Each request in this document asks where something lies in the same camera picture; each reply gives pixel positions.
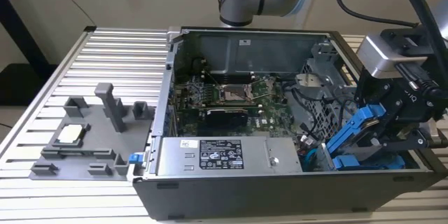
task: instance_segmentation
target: blue plastic latch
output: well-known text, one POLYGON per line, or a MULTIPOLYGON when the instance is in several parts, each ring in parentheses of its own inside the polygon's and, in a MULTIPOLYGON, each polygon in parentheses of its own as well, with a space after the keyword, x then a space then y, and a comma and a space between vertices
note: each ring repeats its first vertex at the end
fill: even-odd
POLYGON ((344 144, 344 142, 361 131, 361 125, 365 120, 370 118, 378 118, 385 113, 381 105, 368 104, 365 107, 360 108, 350 120, 346 122, 341 130, 330 138, 326 143, 326 149, 329 154, 337 150, 337 148, 344 144))
POLYGON ((358 162, 354 155, 340 155, 333 158, 334 168, 337 170, 350 170, 358 167, 358 162))
POLYGON ((129 155, 129 164, 142 164, 142 154, 133 153, 129 155))

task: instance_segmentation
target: slotted aluminum surface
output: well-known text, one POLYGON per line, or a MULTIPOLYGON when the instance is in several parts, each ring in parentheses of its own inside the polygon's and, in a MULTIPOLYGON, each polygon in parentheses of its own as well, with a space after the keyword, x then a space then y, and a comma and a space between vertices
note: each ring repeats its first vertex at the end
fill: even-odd
MULTIPOLYGON (((362 36, 344 36, 357 50, 362 36)), ((84 34, 61 67, 0 145, 0 220, 4 223, 156 223, 129 182, 32 181, 29 168, 49 142, 69 95, 93 96, 97 82, 112 82, 125 104, 156 105, 165 57, 165 31, 98 28, 84 34)), ((446 121, 438 128, 448 131, 446 121)), ((448 149, 434 150, 448 165, 448 149)), ((448 179, 406 193, 370 214, 202 220, 202 223, 448 223, 448 179)))

